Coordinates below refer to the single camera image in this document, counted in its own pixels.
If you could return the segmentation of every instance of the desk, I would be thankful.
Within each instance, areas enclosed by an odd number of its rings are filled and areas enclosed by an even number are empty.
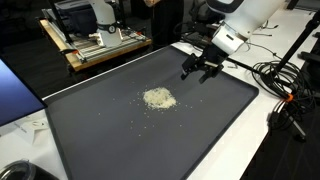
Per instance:
[[[251,42],[270,48],[277,52],[279,56],[283,56],[311,18],[312,15],[309,15],[307,11],[279,10],[269,20],[270,26],[279,24],[277,29],[257,30],[257,33],[268,33],[273,36],[253,36]],[[302,50],[310,51],[315,42],[316,39],[310,36],[298,52]],[[193,46],[186,43],[176,43],[173,46],[189,54],[200,54]],[[241,47],[231,58],[248,65],[253,65],[259,61],[274,60],[272,54],[261,48],[252,47],[248,52],[246,50],[246,46]],[[292,57],[291,62],[298,67],[301,67],[304,63],[296,55]],[[227,68],[227,66],[232,65],[228,62],[224,62],[224,65],[223,71],[226,73],[258,87],[251,74],[246,70]],[[257,98],[224,133],[189,179],[239,179],[268,132],[267,116],[277,102],[277,98],[260,88],[260,94]],[[30,116],[30,118],[45,118],[45,114],[41,111]],[[2,127],[0,133],[1,131],[12,131],[11,124]],[[0,138],[0,149],[0,167],[27,158],[59,179],[67,179],[51,131],[43,132],[33,146],[24,142],[15,133],[9,132]]]
[[[48,20],[40,20],[40,26],[57,45],[59,50],[70,49],[70,46],[68,46],[68,44],[65,43],[61,36],[59,36],[59,34],[57,33],[58,30],[55,29],[54,26],[48,22]],[[131,39],[132,42],[130,44],[125,44],[125,42],[127,42],[128,40],[130,40],[130,38],[124,37],[123,43],[121,45],[115,48],[110,48],[109,52],[96,57],[92,57],[92,60],[87,62],[82,62],[82,60],[79,59],[79,56],[76,56],[72,53],[66,54],[67,63],[72,67],[74,71],[77,72],[151,44],[151,39],[146,39],[146,41],[144,42]]]

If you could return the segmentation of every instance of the monitor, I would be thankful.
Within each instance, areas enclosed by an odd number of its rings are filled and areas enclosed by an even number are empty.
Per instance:
[[[44,108],[45,103],[0,59],[0,127]]]

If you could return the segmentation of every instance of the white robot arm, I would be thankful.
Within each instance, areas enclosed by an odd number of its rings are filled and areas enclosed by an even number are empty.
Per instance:
[[[206,0],[212,11],[225,15],[224,21],[200,57],[192,54],[183,64],[182,79],[191,72],[203,70],[203,83],[215,77],[223,68],[222,62],[246,42],[252,33],[265,23],[285,0]]]
[[[99,46],[114,47],[121,44],[120,30],[111,5],[104,0],[88,0],[97,17],[98,30],[95,34]]]

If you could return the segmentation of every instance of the dark gray mat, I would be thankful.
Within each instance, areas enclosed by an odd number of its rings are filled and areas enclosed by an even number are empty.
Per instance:
[[[70,179],[186,178],[256,97],[225,73],[180,79],[187,55],[168,47],[46,100]],[[166,87],[178,106],[149,110],[142,92]]]

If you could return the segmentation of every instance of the white table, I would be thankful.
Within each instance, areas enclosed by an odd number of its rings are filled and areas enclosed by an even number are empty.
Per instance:
[[[256,33],[267,33],[273,36],[252,36],[251,42],[270,48],[279,56],[283,56],[311,18],[312,15],[307,11],[280,9],[269,20],[269,26],[279,25],[277,29],[256,31]],[[310,36],[297,52],[310,51],[315,42],[316,38]],[[175,43],[173,46],[189,54],[200,55],[200,52],[190,44]],[[246,52],[246,50],[247,46],[244,45],[231,58],[250,66],[257,62],[274,60],[272,54],[264,49],[252,46],[250,51]],[[290,62],[301,67],[304,61],[298,59],[295,54]],[[250,72],[240,67],[228,68],[227,66],[233,65],[228,62],[224,62],[224,65],[223,71],[258,87]],[[257,98],[230,126],[189,179],[239,179],[266,136],[268,113],[278,101],[260,88]],[[29,117],[45,118],[45,113],[40,111]],[[3,133],[4,135],[0,137],[0,168],[16,160],[29,159],[59,179],[67,179],[50,130],[41,132],[33,146],[17,136],[11,124],[0,128],[0,134]]]

